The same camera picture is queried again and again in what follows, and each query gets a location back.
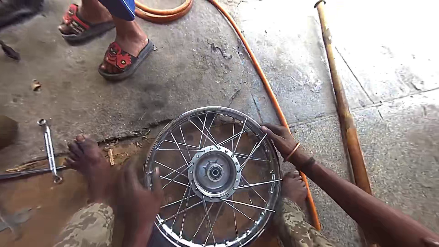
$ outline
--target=cracked concrete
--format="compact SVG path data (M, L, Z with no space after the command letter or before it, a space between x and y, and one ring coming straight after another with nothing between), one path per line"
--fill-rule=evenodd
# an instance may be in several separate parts
M350 179L315 2L220 3L243 30L294 136ZM0 151L1 169L44 156L36 125L42 117L52 123L58 153L80 132L98 140L138 136L206 105L278 123L240 40L208 1L196 0L187 16L169 24L139 20L158 49L120 83L96 71L114 30L79 47L62 40L56 27L68 4L48 0L41 15L0 33L22 56L16 63L0 54L0 112L19 122L17 141ZM335 0L327 4L327 18L375 196L439 232L439 49L425 25L434 21L436 5ZM31 90L32 79L42 83L40 92ZM339 246L359 246L355 222L311 188L323 233Z

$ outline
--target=foot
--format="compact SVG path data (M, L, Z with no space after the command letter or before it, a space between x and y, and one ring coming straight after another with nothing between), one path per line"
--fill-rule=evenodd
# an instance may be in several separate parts
M282 180L282 196L303 208L305 206L306 193L306 185L298 172L290 171L285 174Z
M97 0L92 0L87 5L79 6L78 14L82 19L91 24L100 24L113 20L110 12ZM74 29L66 25L64 22L58 26L58 30L64 35L78 34Z
M115 173L97 142L80 134L68 144L67 165L86 178L91 202L111 203Z
M115 24L115 42L123 51L137 57L143 48L145 48L145 46L148 44L148 36L135 21L125 21L115 17ZM110 64L107 61L107 57L104 58L104 61L99 69L111 74L122 72L122 70Z

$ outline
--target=spanner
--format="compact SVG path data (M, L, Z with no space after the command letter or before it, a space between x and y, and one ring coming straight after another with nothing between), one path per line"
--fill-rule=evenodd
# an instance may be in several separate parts
M57 174L56 164L55 164L55 156L54 156L54 146L52 144L52 136L50 134L50 128L47 124L47 120L40 119L37 121L37 124L43 127L44 130L44 143L46 144L46 153L47 159L49 160L49 167L52 171L53 182L55 184L59 184L62 182L62 177Z

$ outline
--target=black sandal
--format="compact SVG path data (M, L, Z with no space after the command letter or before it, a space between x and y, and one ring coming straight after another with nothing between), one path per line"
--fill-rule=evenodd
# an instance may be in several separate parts
M148 44L140 51L137 57L129 54L126 51L122 51L120 46L113 42L108 47L105 53L105 61L109 64L115 66L122 72L119 73L108 73L101 70L102 64L99 66L98 72L107 80L118 81L130 77L139 68L140 64L146 59L146 57L153 50L154 44L150 39L148 39Z
M75 33L72 34L62 34L62 37L67 42L74 44L91 40L114 28L113 21L91 24L82 19L78 13L78 5L76 4L70 5L68 11L62 17L62 20L64 24L75 31Z

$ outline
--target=bracelet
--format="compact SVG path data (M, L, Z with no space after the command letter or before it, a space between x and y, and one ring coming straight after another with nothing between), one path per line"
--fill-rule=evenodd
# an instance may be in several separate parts
M296 146L293 148L293 151L291 151L291 153L284 159L284 162L288 161L288 159L293 155L294 152L296 152L299 146L300 146L300 142L296 144Z

